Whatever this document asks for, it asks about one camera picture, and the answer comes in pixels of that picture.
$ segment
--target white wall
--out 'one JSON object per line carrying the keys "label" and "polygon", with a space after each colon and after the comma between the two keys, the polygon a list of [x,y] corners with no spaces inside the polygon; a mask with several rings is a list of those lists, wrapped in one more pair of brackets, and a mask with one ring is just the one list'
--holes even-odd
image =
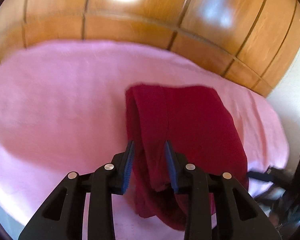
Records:
{"label": "white wall", "polygon": [[287,73],[267,100],[279,114],[290,145],[287,168],[295,170],[300,155],[300,49]]}

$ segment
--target red cloth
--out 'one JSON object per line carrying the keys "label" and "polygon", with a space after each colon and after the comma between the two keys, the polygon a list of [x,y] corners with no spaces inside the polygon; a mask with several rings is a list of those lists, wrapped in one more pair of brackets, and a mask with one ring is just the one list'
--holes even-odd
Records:
{"label": "red cloth", "polygon": [[[232,116],[212,88],[138,85],[126,92],[128,139],[135,141],[136,212],[184,230],[187,195],[174,195],[164,142],[205,172],[230,172],[248,188],[247,157]],[[213,196],[211,213],[215,212]]]}

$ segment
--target pink bed sheet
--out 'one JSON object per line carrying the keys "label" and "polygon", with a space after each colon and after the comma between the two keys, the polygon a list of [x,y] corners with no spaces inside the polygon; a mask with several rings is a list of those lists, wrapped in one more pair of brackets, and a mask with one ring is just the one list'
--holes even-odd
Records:
{"label": "pink bed sheet", "polygon": [[[2,208],[25,225],[68,172],[93,172],[122,152],[127,144],[124,93],[141,82],[213,87],[234,119],[248,169],[286,165],[289,150],[280,120],[260,95],[146,45],[49,41],[0,65]],[[251,180],[249,193],[268,187]],[[127,195],[113,197],[117,239],[183,239],[183,232],[156,217],[138,217],[133,192],[134,178]],[[84,220],[86,234],[86,213]]]}

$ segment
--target wooden headboard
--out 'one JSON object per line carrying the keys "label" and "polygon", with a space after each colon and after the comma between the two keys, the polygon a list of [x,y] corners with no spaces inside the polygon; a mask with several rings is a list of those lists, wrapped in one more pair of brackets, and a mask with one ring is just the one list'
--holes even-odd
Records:
{"label": "wooden headboard", "polygon": [[297,0],[5,0],[0,61],[51,39],[132,41],[171,50],[263,96],[300,47]]}

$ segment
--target bed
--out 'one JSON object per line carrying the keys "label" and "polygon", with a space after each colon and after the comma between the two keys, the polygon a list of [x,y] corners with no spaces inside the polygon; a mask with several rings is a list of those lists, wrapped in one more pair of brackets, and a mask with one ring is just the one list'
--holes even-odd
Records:
{"label": "bed", "polygon": [[[0,206],[25,225],[65,174],[93,172],[122,152],[124,93],[140,82],[213,87],[234,119],[248,169],[285,166],[289,150],[280,120],[251,90],[146,45],[49,41],[0,65]],[[268,187],[251,180],[249,193],[256,196]],[[138,217],[133,190],[132,178],[127,195],[113,197],[117,239],[150,239],[154,231],[157,239],[183,238],[156,217]]]}

